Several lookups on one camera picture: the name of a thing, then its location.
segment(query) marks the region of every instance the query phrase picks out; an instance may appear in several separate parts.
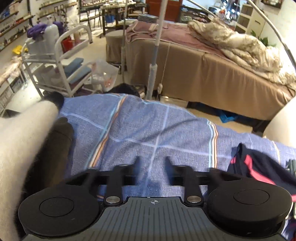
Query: white shelf rack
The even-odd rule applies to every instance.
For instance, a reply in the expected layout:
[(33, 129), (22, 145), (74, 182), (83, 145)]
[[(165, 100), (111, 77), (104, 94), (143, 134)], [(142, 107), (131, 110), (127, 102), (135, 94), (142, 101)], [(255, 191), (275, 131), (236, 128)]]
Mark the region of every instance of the white shelf rack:
[[(86, 30), (88, 39), (83, 40), (81, 43), (76, 45), (73, 49), (71, 49), (68, 52), (61, 55), (61, 53), (59, 52), (61, 42), (65, 38), (70, 36), (71, 34), (78, 32), (82, 29)], [(62, 36), (59, 37), (59, 39), (57, 40), (57, 42), (55, 44), (55, 48), (54, 48), (55, 53), (53, 53), (53, 54), (38, 54), (38, 55), (26, 54), (25, 53), (26, 44), (24, 44), (24, 46), (22, 48), (22, 53), (21, 53), (23, 64), (24, 64), (25, 69), (27, 70), (27, 73), (28, 73), (31, 81), (33, 82), (38, 94), (42, 98), (43, 98), (43, 95), (42, 95), (40, 89), (50, 91), (50, 92), (56, 91), (56, 92), (61, 93), (65, 97), (73, 97), (73, 95), (77, 92), (77, 90), (79, 90), (79, 88), (82, 87), (90, 77), (92, 77), (92, 72), (90, 72), (83, 79), (81, 79), (79, 81), (79, 83), (73, 89), (71, 89), (69, 83), (79, 74), (79, 72), (83, 68), (85, 68), (86, 66), (91, 66), (93, 64), (93, 62), (83, 64), (73, 74), (71, 74), (68, 78), (66, 77), (64, 67), (62, 65), (63, 59), (68, 59), (68, 58), (72, 57), (74, 54), (78, 53), (79, 51), (81, 51), (82, 49), (87, 47), (89, 44), (91, 44), (92, 42), (93, 42), (93, 39), (92, 39), (92, 34), (91, 34), (90, 28), (85, 25), (79, 25), (79, 26), (65, 32)], [(31, 69), (29, 68), (30, 63), (40, 63), (41, 65), (38, 66), (38, 68), (36, 68), (32, 72)], [(63, 83), (64, 87), (49, 85), (49, 84), (35, 81), (34, 73), (36, 71), (38, 71), (38, 69), (45, 64), (52, 64), (52, 65), (57, 66), (59, 73), (61, 74), (62, 83)]]
[(242, 5), (239, 18), (237, 19), (237, 24), (235, 26), (235, 31), (240, 34), (251, 34), (252, 31), (254, 31), (258, 36), (260, 36), (264, 25), (264, 18), (260, 16), (257, 11), (253, 10), (251, 5)]

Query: white plastic jug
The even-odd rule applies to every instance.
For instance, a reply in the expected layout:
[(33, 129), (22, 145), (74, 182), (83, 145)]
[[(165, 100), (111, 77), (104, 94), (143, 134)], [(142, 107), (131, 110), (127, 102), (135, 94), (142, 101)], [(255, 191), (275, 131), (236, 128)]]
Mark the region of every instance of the white plastic jug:
[(35, 40), (33, 40), (32, 38), (27, 39), (26, 44), (27, 44), (29, 54), (36, 54), (36, 56), (34, 56), (32, 58), (34, 58), (34, 59), (49, 58), (48, 56), (43, 55), (43, 54), (47, 53), (47, 49), (46, 49), (47, 43), (43, 39), (42, 35), (39, 35)]
[[(58, 27), (53, 24), (53, 17), (49, 15), (48, 19), (48, 26), (46, 27), (43, 38), (46, 41), (46, 52), (47, 53), (55, 53), (54, 46), (57, 40), (59, 39), (59, 29)], [(59, 45), (59, 54), (63, 54), (62, 45)]]

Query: striped blanket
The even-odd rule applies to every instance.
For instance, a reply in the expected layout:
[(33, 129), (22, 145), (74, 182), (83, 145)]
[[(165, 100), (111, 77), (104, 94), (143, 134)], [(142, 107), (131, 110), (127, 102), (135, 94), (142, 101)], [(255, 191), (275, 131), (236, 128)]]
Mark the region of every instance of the striped blanket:
[(296, 150), (198, 118), (189, 111), (147, 102), (129, 95), (105, 94), (66, 99), (61, 110), (75, 131), (69, 169), (111, 170), (142, 157), (138, 185), (124, 187), (127, 196), (183, 196), (182, 187), (168, 185), (164, 157), (195, 171), (215, 167), (226, 171), (239, 143), (269, 155), (283, 167)]

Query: red stripe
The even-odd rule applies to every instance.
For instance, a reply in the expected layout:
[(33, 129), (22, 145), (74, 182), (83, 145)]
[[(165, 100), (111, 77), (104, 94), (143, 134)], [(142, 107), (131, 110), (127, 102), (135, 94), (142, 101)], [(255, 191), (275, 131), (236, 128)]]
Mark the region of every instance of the red stripe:
[(236, 161), (236, 159), (234, 157), (234, 158), (231, 159), (230, 164), (235, 164), (235, 161)]
[(260, 173), (256, 172), (255, 170), (253, 170), (253, 160), (252, 160), (252, 157), (250, 157), (249, 155), (246, 155), (246, 159), (244, 160), (245, 164), (247, 165), (249, 171), (250, 171), (250, 174), (253, 178), (255, 178), (256, 180), (258, 181), (261, 181), (261, 182), (265, 182), (265, 183), (269, 183), (269, 184), (273, 184), (275, 185), (275, 183), (270, 180), (269, 178), (261, 175)]

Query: grey ribbed surface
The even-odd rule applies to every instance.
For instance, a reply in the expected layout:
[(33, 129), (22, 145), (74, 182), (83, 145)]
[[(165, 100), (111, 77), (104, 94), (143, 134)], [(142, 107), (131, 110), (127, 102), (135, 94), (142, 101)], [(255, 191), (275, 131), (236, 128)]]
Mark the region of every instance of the grey ribbed surface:
[[(24, 241), (46, 241), (27, 236)], [(184, 206), (177, 197), (129, 198), (120, 207), (109, 207), (96, 224), (62, 241), (247, 241), (215, 227), (201, 208)], [(284, 241), (274, 235), (265, 241)]]

